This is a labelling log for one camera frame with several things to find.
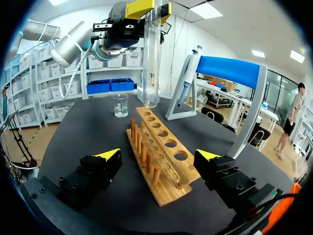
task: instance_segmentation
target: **black table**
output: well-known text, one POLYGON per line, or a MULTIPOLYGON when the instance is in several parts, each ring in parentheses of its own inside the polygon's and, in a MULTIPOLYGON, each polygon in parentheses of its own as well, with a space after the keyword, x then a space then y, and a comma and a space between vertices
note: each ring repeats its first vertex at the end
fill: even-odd
MULTIPOLYGON (((169 101, 161 98, 153 109, 155 115, 194 153, 195 149, 224 155, 234 143, 236 134, 198 113, 195 117, 166 121, 169 101)), ((145 232, 185 231, 195 235, 214 234, 227 227, 235 212, 227 208, 215 191, 209 191, 202 179, 191 184, 193 190, 181 199, 159 207, 134 159, 126 136, 130 119, 140 123, 135 107, 142 106, 135 95, 129 96, 127 117, 116 118, 111 97, 82 100, 75 103, 58 126, 39 172, 58 184, 88 154, 99 154, 115 148, 122 150, 121 169, 106 191, 81 210, 103 226, 145 232)), ((266 183, 289 191, 292 181, 266 156, 247 145, 237 158, 243 173, 257 178, 258 188, 266 183)))

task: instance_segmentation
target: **ceiling light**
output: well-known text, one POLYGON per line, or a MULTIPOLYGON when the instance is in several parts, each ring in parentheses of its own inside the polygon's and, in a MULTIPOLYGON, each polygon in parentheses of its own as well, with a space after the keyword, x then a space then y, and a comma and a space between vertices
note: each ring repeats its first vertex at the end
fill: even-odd
POLYGON ((208 3, 203 3, 198 6, 190 8, 191 11, 195 12, 204 19, 211 19, 223 16, 218 10, 208 3))
POLYGON ((66 2, 67 0, 49 0, 49 2, 54 5, 54 6, 57 6, 57 5, 60 5, 64 2, 66 2))
POLYGON ((290 57, 296 61, 298 61, 299 63, 303 63, 305 57, 301 54, 299 54, 298 52, 295 52, 294 50, 291 50, 291 54, 290 57))
POLYGON ((259 57, 265 58, 265 55, 264 55, 263 52, 260 52, 260 51, 257 51, 257 50, 252 50, 252 53, 253 53, 255 56, 259 56, 259 57))

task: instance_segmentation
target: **glass test tube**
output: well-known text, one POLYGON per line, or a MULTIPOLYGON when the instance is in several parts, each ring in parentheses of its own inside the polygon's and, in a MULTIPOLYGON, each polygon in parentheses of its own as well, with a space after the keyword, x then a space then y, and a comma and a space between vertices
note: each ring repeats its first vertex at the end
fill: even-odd
POLYGON ((160 64, 160 36, 162 0, 155 0, 155 8, 145 18, 143 49, 143 103, 148 108, 157 106, 158 72, 160 64))

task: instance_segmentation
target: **person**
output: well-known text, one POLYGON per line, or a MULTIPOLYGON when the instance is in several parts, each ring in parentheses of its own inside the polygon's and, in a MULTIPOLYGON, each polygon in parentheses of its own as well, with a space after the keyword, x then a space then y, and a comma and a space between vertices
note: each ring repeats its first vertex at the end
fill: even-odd
POLYGON ((286 120, 285 126, 283 128, 284 132, 279 139, 278 145, 274 148, 275 151, 277 151, 276 156, 279 157, 280 160, 283 160, 284 158, 282 151, 284 150, 288 142, 288 138, 294 129, 295 121, 297 121, 299 114, 300 114, 300 110, 302 106, 304 105, 305 86, 303 83, 299 83, 298 91, 299 92, 294 97, 293 103, 291 105, 289 118, 286 120))

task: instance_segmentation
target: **wooden test tube rack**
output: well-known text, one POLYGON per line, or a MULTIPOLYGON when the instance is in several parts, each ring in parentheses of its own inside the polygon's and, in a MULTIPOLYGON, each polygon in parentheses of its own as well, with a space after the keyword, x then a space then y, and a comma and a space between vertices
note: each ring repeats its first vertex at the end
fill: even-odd
POLYGON ((153 112, 146 107, 136 110, 141 127, 132 119, 127 136, 153 196, 159 206, 164 206, 189 193, 189 184, 200 175, 193 167, 194 156, 153 112), (186 159, 177 160, 176 154, 186 159))

